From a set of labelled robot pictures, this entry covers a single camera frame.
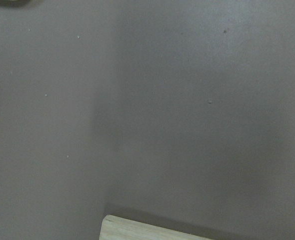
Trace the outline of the wooden cutting board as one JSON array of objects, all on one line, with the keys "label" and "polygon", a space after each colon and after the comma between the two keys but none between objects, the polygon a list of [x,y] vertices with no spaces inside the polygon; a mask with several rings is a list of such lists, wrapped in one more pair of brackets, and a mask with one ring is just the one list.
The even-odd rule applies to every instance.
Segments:
[{"label": "wooden cutting board", "polygon": [[204,240],[204,237],[114,215],[102,220],[99,240]]}]

